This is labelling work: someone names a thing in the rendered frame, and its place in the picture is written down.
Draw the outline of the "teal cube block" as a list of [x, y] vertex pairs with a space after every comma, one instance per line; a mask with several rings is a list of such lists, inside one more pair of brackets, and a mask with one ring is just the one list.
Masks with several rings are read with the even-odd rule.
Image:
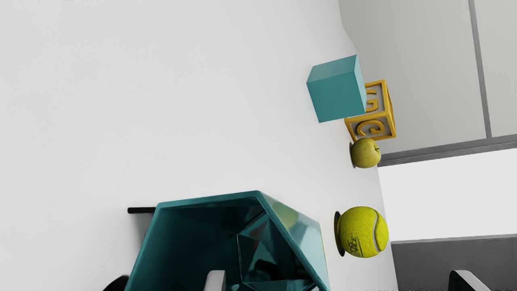
[[366, 112], [367, 92], [357, 55], [313, 66], [306, 85], [320, 123]]

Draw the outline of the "yellow-green apple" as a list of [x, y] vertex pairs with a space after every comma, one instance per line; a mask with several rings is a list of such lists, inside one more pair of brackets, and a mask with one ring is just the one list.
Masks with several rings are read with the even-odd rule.
[[371, 168], [376, 166], [382, 155], [377, 143], [371, 138], [361, 138], [350, 147], [351, 162], [358, 168]]

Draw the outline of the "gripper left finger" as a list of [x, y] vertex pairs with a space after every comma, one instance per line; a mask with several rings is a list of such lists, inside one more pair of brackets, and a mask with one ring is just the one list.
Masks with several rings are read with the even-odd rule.
[[227, 278], [224, 270], [212, 270], [208, 273], [206, 291], [227, 291]]

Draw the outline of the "teal faceted mug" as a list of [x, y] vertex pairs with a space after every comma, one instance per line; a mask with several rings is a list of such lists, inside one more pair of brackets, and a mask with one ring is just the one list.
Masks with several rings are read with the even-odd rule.
[[319, 223], [258, 190], [159, 203], [124, 291], [330, 291]]

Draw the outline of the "yellow tennis ball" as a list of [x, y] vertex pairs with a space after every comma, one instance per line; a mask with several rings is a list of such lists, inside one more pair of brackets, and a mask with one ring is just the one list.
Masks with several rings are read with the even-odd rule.
[[387, 246], [389, 230], [377, 210], [358, 206], [337, 215], [335, 235], [344, 252], [358, 258], [371, 258]]

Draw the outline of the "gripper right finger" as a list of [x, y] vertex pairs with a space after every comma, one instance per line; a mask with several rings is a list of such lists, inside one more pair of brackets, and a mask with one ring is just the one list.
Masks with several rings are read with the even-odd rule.
[[448, 291], [491, 291], [472, 272], [468, 270], [451, 270]]

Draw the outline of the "yellow letter block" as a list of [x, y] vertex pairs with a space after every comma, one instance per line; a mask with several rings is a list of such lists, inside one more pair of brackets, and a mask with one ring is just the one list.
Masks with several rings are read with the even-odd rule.
[[353, 141], [371, 138], [375, 141], [395, 138], [395, 116], [386, 80], [366, 83], [366, 112], [344, 118], [344, 123]]

